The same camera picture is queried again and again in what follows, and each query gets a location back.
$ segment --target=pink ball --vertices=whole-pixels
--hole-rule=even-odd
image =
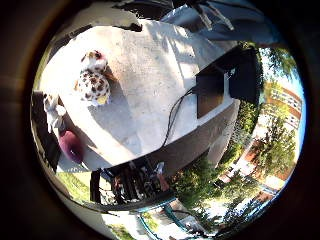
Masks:
[[[83,149],[80,139],[71,131],[60,133],[59,146],[66,157],[75,163],[82,163]]]

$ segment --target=black object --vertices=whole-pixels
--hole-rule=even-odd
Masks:
[[[243,49],[241,46],[236,46],[209,64],[197,74],[197,84],[200,84],[198,91],[202,89],[203,92],[206,89],[205,94],[209,97],[212,90],[211,96],[214,96],[216,85],[221,89],[223,73],[230,73],[232,69],[235,71],[229,78],[230,96],[257,106],[262,84],[262,65],[253,47]],[[202,115],[201,104],[206,104],[206,101],[207,99],[198,98],[200,110],[200,112],[198,110],[198,116]]]
[[[197,118],[201,118],[223,101],[224,79],[221,73],[196,76]]]

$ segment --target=stuffed animal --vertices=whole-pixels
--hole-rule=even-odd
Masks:
[[[47,114],[48,132],[51,133],[53,128],[63,128],[63,115],[66,114],[66,109],[58,104],[58,96],[44,94],[43,108]]]
[[[110,68],[106,57],[96,50],[87,52],[81,59],[80,66],[80,78],[74,87],[80,99],[89,106],[109,103],[111,93],[108,76],[112,74],[108,71]]]

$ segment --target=black cable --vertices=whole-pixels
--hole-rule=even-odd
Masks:
[[[166,144],[166,142],[167,142],[167,140],[168,140],[168,138],[169,138],[171,128],[172,128],[173,123],[174,123],[174,121],[175,121],[175,118],[176,118],[176,116],[177,116],[177,114],[178,114],[178,111],[179,111],[179,109],[180,109],[180,106],[181,106],[181,103],[182,103],[183,99],[184,99],[186,96],[188,96],[188,95],[190,95],[190,94],[193,94],[193,93],[194,93],[194,90],[195,90],[195,87],[190,88],[190,89],[189,89],[183,96],[181,96],[181,97],[174,103],[174,105],[172,106],[172,108],[171,108],[171,110],[170,110],[170,114],[169,114],[169,120],[168,120],[168,127],[167,127],[166,137],[165,137],[165,139],[164,139],[161,147],[163,147],[163,146]],[[174,113],[174,115],[173,115],[173,117],[172,117],[173,110],[175,109],[176,106],[177,106],[176,111],[175,111],[175,113]]]

